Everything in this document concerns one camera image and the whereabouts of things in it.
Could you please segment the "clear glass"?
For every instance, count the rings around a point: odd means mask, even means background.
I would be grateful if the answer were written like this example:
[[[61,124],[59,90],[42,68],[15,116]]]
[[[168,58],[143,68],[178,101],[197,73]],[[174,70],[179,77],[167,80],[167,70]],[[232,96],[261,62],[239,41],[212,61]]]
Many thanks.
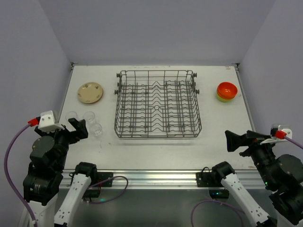
[[[68,121],[71,118],[75,118],[76,120],[78,120],[78,114],[75,111],[69,111],[66,115],[65,115],[65,119],[66,121]]]
[[[98,123],[91,125],[90,127],[90,133],[92,136],[94,136],[95,138],[100,138],[103,134],[102,131],[102,126]]]
[[[92,111],[87,111],[83,115],[83,119],[86,121],[87,124],[93,125],[96,122],[96,117],[94,112]]]

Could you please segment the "small cream plate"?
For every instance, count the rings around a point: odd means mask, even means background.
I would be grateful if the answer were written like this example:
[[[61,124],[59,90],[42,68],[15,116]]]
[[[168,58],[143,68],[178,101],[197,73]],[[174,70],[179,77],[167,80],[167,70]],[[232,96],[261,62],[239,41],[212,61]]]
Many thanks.
[[[102,86],[97,82],[88,82],[81,85],[77,91],[77,98],[81,103],[93,104],[104,94]]]

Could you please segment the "lime green bowl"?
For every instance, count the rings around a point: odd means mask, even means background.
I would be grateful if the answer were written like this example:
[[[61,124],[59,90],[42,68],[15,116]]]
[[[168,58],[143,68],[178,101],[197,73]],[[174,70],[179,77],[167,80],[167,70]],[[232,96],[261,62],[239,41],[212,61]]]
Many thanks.
[[[217,99],[218,99],[220,102],[224,102],[224,103],[227,103],[227,102],[230,102],[230,101],[233,100],[233,98],[232,98],[232,99],[225,99],[224,97],[221,97],[218,93],[216,94],[216,97],[217,97]]]

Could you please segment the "orange bowl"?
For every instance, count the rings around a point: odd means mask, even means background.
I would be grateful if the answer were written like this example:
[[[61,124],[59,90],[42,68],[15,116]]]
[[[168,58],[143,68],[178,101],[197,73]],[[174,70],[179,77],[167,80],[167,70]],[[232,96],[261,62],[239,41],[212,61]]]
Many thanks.
[[[217,87],[218,94],[225,99],[233,99],[237,93],[237,87],[231,82],[222,82]]]

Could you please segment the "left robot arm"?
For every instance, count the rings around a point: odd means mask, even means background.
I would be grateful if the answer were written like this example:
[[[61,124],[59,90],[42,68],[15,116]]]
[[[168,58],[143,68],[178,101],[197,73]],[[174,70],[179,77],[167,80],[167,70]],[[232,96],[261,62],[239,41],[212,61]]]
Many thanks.
[[[74,127],[56,124],[44,126],[46,118],[41,117],[35,132],[40,136],[32,145],[28,174],[23,181],[24,200],[35,227],[70,227],[80,201],[88,186],[97,179],[97,166],[80,162],[75,167],[71,188],[58,212],[55,204],[69,146],[88,138],[85,120],[70,118]]]

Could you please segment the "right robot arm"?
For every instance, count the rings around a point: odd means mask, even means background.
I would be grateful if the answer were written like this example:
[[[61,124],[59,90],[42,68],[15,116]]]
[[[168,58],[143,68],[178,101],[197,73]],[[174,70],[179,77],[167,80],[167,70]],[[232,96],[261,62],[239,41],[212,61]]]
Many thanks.
[[[215,182],[225,187],[235,198],[253,227],[281,227],[286,222],[292,227],[303,225],[303,164],[293,155],[284,154],[276,157],[273,147],[278,140],[298,143],[282,130],[263,135],[247,131],[238,135],[225,131],[227,150],[234,152],[239,147],[246,147],[242,157],[250,157],[265,184],[272,192],[270,200],[281,217],[270,217],[244,188],[231,165],[224,161],[212,167],[211,175]]]

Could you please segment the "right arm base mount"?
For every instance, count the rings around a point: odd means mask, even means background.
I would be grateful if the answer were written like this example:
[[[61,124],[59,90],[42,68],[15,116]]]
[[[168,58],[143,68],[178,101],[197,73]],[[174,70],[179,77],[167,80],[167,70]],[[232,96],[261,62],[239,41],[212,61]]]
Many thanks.
[[[196,173],[196,184],[199,188],[208,188],[209,195],[213,200],[227,201],[230,196],[222,184],[214,180],[208,167],[204,167],[200,172]]]

